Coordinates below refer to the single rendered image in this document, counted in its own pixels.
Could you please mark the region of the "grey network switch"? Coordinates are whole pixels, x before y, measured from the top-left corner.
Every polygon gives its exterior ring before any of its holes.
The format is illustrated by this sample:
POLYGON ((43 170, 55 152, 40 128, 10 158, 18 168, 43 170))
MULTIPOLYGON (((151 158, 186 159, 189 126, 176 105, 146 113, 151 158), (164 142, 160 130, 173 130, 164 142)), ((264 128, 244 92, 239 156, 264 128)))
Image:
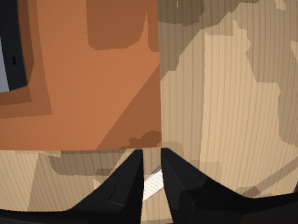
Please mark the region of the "grey network switch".
POLYGON ((25 86, 17 0, 0 0, 0 92, 25 86))

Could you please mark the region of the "dark brown low bench with grey legs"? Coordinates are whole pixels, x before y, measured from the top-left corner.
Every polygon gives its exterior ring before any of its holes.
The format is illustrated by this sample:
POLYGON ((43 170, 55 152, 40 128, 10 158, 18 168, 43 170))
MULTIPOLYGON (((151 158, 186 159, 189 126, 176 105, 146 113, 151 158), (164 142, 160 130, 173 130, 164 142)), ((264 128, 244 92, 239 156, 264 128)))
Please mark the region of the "dark brown low bench with grey legs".
POLYGON ((27 85, 0 150, 162 147, 157 0, 17 0, 27 85))

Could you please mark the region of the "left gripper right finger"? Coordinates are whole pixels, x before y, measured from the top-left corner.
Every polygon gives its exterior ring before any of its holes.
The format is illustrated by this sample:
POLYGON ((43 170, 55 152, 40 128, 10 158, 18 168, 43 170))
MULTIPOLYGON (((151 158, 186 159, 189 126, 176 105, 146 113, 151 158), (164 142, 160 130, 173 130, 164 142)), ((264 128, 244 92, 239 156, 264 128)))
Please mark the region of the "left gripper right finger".
POLYGON ((298 224, 298 192, 248 198, 161 148, 163 186, 173 224, 298 224))

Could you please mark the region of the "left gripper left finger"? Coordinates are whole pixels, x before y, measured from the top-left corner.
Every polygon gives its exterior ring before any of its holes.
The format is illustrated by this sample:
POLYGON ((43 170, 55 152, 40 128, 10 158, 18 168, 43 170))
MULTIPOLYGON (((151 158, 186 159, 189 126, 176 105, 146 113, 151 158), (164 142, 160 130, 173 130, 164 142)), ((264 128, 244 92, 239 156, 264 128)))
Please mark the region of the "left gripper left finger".
POLYGON ((144 195, 143 150, 135 149, 92 193, 65 211, 0 209, 0 224, 140 224, 144 195))

